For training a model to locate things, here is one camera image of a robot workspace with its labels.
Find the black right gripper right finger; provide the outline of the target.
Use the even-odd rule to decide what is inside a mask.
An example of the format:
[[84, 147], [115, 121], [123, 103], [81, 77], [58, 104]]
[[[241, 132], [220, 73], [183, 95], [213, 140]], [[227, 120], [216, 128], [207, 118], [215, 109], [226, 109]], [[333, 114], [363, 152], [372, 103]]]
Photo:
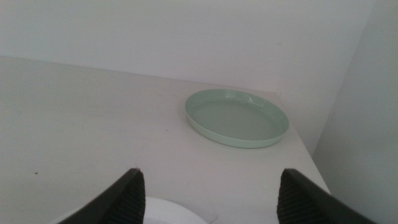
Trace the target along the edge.
[[296, 169], [284, 169], [280, 177], [277, 218], [286, 224], [374, 224]]

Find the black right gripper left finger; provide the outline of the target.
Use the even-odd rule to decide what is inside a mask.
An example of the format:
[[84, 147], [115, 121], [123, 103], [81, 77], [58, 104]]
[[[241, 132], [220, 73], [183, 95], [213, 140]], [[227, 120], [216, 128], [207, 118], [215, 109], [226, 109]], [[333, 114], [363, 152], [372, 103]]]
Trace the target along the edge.
[[144, 174], [129, 169], [115, 183], [61, 224], [143, 224], [146, 210]]

